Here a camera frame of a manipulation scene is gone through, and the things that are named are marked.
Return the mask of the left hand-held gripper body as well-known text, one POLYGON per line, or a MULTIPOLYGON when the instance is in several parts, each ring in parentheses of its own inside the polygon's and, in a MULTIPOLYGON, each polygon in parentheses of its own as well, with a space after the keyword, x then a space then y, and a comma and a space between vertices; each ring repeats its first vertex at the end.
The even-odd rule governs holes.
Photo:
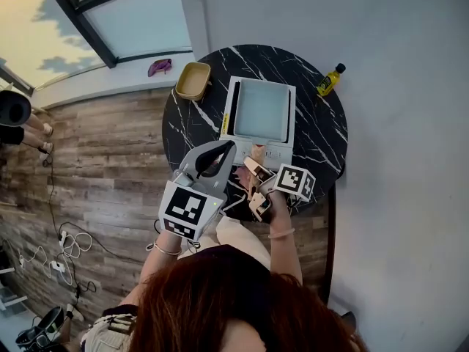
POLYGON ((227 200, 210 194, 209 177, 191 177, 177 169, 166 183, 158 218, 161 228, 189 241, 198 241, 227 200))

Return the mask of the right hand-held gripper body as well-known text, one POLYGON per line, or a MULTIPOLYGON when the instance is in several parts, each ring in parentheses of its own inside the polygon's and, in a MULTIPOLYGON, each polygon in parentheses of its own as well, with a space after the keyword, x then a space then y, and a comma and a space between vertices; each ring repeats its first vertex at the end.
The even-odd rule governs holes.
POLYGON ((274 177, 259 183, 249 202, 249 208, 258 221, 270 222, 272 210, 270 193, 282 192, 287 207, 292 209, 302 202, 310 202, 314 184, 315 177, 309 170, 291 164, 281 164, 274 177))

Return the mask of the person's right hand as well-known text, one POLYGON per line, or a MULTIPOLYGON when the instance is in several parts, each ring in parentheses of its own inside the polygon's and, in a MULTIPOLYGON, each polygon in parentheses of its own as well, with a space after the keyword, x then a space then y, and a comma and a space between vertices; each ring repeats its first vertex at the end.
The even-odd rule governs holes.
POLYGON ((292 222, 285 196, 280 191, 269 194, 271 207, 270 234, 278 235, 292 229, 292 222))

